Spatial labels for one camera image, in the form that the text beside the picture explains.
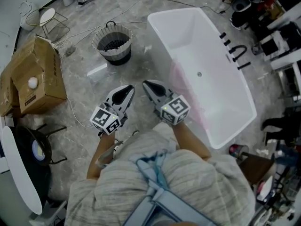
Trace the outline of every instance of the white bathtub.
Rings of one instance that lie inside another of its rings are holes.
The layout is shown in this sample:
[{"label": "white bathtub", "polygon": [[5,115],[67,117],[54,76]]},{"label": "white bathtub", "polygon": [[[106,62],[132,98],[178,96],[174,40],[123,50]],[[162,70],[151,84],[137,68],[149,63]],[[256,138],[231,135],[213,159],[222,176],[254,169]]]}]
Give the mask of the white bathtub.
[{"label": "white bathtub", "polygon": [[207,146],[223,147],[256,117],[246,80],[223,44],[227,36],[220,39],[200,8],[150,14],[147,34],[161,79],[191,104],[186,123]]}]

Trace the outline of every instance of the white ball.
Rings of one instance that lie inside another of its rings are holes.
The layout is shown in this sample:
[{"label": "white ball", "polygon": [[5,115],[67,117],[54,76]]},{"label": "white ball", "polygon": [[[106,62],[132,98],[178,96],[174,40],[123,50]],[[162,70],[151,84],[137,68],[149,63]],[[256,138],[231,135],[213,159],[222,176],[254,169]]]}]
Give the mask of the white ball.
[{"label": "white ball", "polygon": [[38,79],[36,77],[31,77],[28,80],[28,87],[31,89],[35,89],[38,86]]}]

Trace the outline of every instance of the cardboard box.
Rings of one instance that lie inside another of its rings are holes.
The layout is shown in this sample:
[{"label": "cardboard box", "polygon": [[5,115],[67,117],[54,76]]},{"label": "cardboard box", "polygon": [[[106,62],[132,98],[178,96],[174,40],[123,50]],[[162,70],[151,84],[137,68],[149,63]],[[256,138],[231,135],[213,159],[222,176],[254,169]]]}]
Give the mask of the cardboard box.
[{"label": "cardboard box", "polygon": [[[11,62],[11,78],[19,92],[21,113],[42,114],[67,98],[59,55],[43,38],[35,36],[27,41]],[[28,87],[31,77],[38,79],[35,89]]]},{"label": "cardboard box", "polygon": [[18,91],[11,79],[11,63],[0,76],[0,114],[1,116],[21,116]]}]

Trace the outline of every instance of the human arm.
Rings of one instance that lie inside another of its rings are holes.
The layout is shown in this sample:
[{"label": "human arm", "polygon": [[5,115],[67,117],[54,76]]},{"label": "human arm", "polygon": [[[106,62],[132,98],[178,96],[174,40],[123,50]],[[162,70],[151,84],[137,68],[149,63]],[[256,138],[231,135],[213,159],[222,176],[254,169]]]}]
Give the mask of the human arm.
[{"label": "human arm", "polygon": [[[115,144],[115,132],[113,132],[110,135],[106,135],[106,134],[102,135],[98,147],[96,149],[96,152],[90,162],[88,172],[87,172],[87,179],[97,180],[99,178],[101,168],[99,168],[96,165],[96,160],[114,144]],[[110,156],[104,158],[102,163],[108,164],[112,161],[112,159],[113,159],[113,151]]]},{"label": "human arm", "polygon": [[181,149],[192,151],[205,161],[211,157],[207,147],[192,133],[184,122],[180,122],[172,126],[172,128]]}]

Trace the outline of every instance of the floor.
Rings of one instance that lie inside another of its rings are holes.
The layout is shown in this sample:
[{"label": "floor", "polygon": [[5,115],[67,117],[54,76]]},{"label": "floor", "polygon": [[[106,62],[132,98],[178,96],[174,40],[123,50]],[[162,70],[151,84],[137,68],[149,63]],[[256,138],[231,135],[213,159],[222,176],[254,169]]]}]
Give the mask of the floor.
[{"label": "floor", "polygon": [[[228,4],[221,3],[221,0],[177,1],[195,6],[210,6],[217,11],[229,7]],[[64,7],[61,1],[56,1],[51,4],[51,7],[68,18],[65,24],[71,30],[63,37],[67,38],[104,24],[125,11],[124,14],[114,18],[114,21],[146,22],[147,16],[153,12],[187,8],[188,6],[166,0],[95,0],[84,6],[78,5],[75,1],[68,7]],[[233,12],[232,8],[227,9],[223,15],[216,14],[209,8],[203,8],[203,10],[221,33],[227,33],[234,45],[244,44],[248,47],[247,53],[238,62],[240,65],[249,61],[252,62],[252,65],[243,69],[243,74],[252,93],[258,116],[229,145],[233,143],[248,145],[250,150],[254,152],[256,148],[263,147],[263,132],[260,131],[261,122],[266,118],[281,116],[284,110],[283,101],[278,99],[281,94],[280,83],[276,75],[272,73],[270,65],[263,62],[260,56],[254,56],[251,53],[250,48],[255,43],[252,31],[250,29],[238,31],[231,27],[229,18]],[[72,103],[74,113],[84,126],[90,125],[88,121],[90,115],[111,89],[126,84],[135,86],[135,98],[127,111],[129,119],[125,126],[120,129],[120,138],[124,140],[133,131],[153,128],[159,122],[152,113],[153,106],[149,103],[141,87],[143,80],[159,77],[150,58],[144,53],[146,24],[128,23],[123,25],[131,29],[135,35],[132,44],[132,57],[123,66],[108,67],[105,74],[94,78],[87,77],[89,71],[105,63],[105,59],[91,46],[93,36],[99,29],[90,35],[88,35],[89,32],[93,30],[69,38],[66,46],[60,48],[59,51],[62,56],[70,42],[74,45],[79,41],[76,44],[75,52],[69,57],[63,57],[62,70],[67,96]],[[43,35],[41,29],[35,29],[31,33],[22,31],[20,44],[34,33]],[[85,178],[88,165],[99,142],[98,131],[94,127],[84,128],[75,120],[69,101],[44,115],[26,115],[22,118],[22,123],[32,128],[37,127],[42,122],[52,125],[51,127],[54,127],[55,124],[57,127],[59,125],[67,126],[67,130],[58,132],[49,138],[53,147],[54,160],[61,159],[63,155],[68,158],[67,161],[51,166],[53,181],[50,196],[54,199],[67,199],[72,182]],[[227,150],[228,146],[225,146],[217,153],[226,153]]]}]

